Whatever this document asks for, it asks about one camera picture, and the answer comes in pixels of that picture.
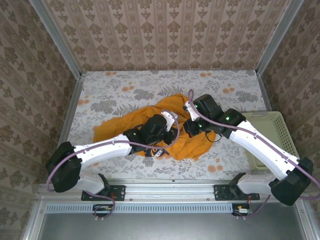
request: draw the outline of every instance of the gray flower pattern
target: gray flower pattern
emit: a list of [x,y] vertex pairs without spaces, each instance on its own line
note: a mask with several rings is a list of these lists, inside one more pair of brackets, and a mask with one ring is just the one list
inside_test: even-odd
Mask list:
[[[195,98],[211,94],[223,110],[266,110],[254,71],[88,72],[68,140],[73,145],[92,143],[95,127],[103,122],[154,105],[174,94],[187,95],[189,89],[194,90]],[[41,124],[41,118],[36,117],[38,124]],[[49,157],[48,154],[41,156],[43,161]],[[90,171],[102,173],[107,178],[118,179],[229,180],[237,173],[249,170],[245,150],[225,138],[215,143],[198,161],[132,154],[109,159],[90,168]]]

